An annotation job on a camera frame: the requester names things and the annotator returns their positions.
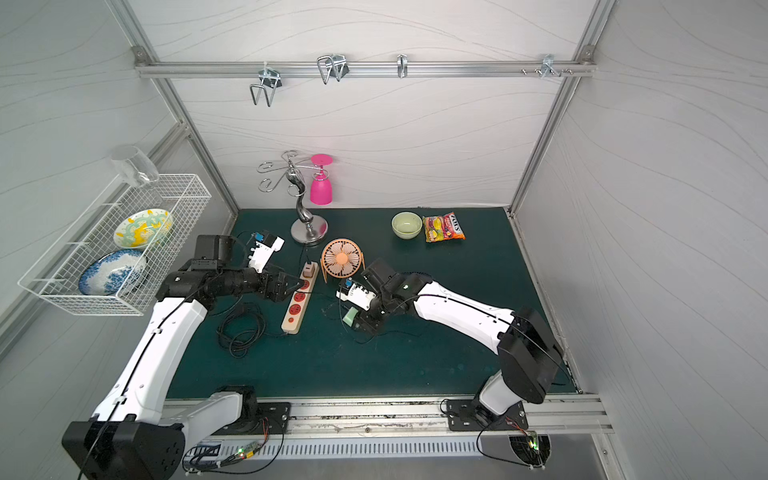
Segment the pink USB power adapter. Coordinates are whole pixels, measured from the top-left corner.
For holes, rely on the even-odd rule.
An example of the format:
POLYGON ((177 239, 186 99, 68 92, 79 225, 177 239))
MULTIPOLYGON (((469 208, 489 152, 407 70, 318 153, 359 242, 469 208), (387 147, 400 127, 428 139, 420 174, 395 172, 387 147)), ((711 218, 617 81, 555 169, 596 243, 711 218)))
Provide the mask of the pink USB power adapter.
POLYGON ((304 278, 315 278, 318 274, 319 266, 316 262, 307 262, 302 270, 304 278))

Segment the white power strip red sockets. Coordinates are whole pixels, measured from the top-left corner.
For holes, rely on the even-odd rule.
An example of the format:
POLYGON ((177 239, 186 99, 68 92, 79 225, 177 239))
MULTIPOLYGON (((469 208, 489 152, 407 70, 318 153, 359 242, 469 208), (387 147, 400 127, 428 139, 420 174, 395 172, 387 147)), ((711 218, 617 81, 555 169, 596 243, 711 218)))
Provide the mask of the white power strip red sockets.
POLYGON ((302 271, 299 278, 306 281, 304 288, 299 288, 292 296, 288 309, 281 324, 281 329, 285 334, 295 335, 299 332, 303 319, 308 311, 308 304, 311 299, 313 287, 315 286, 318 274, 315 278, 304 278, 302 271))

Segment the green USB power adapter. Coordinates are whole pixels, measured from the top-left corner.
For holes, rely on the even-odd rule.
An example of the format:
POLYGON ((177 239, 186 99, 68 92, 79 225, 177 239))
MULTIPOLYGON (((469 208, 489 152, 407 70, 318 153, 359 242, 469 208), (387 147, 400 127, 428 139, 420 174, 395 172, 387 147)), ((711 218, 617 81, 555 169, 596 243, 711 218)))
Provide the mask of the green USB power adapter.
POLYGON ((355 325, 355 318, 358 314, 358 309, 350 307, 349 310, 342 317, 342 322, 349 328, 353 328, 355 325))

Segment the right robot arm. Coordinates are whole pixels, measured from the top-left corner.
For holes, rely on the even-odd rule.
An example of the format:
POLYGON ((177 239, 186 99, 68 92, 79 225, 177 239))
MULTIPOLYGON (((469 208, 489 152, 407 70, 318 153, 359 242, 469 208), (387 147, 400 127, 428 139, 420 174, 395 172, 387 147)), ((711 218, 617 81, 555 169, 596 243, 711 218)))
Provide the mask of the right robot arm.
POLYGON ((377 334, 391 316, 410 315, 457 331, 489 349, 499 370, 476 397, 500 416, 523 402, 541 404, 563 366, 563 349, 549 323, 532 309, 515 311, 455 293, 421 272, 397 272, 384 260, 362 272, 363 284, 342 280, 336 296, 356 313, 353 328, 377 334))

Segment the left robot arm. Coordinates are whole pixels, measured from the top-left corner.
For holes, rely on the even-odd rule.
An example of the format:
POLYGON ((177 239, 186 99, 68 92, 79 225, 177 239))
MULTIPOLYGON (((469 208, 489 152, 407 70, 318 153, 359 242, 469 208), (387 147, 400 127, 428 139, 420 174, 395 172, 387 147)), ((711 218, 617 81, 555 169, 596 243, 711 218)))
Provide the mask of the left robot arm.
POLYGON ((278 303, 302 286, 271 264, 282 238, 256 232, 245 265, 232 268, 235 238, 201 235, 195 256, 169 273, 156 294, 148 326, 115 386, 86 421, 67 427, 62 446, 84 479, 169 479, 186 452, 234 427, 261 427, 251 387, 225 387, 177 417, 163 416, 180 361, 220 297, 255 294, 278 303))

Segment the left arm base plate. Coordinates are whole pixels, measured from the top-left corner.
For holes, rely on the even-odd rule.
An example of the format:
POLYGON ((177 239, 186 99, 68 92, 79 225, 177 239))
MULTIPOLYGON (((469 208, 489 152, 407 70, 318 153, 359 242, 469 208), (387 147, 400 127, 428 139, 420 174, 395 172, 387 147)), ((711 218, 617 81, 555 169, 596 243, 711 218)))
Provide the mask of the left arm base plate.
POLYGON ((215 436, 246 436, 281 434, 286 431, 290 419, 290 402, 266 402, 247 404, 233 423, 217 430, 215 436))

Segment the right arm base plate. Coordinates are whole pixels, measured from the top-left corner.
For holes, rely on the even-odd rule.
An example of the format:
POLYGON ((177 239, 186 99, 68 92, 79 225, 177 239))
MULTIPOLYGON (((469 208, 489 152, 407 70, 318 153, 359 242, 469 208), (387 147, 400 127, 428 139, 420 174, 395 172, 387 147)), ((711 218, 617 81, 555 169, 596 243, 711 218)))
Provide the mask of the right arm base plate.
POLYGON ((440 412, 447 418, 452 432, 512 431, 529 429, 523 403, 513 404, 504 414, 496 415, 476 400, 443 399, 440 412))

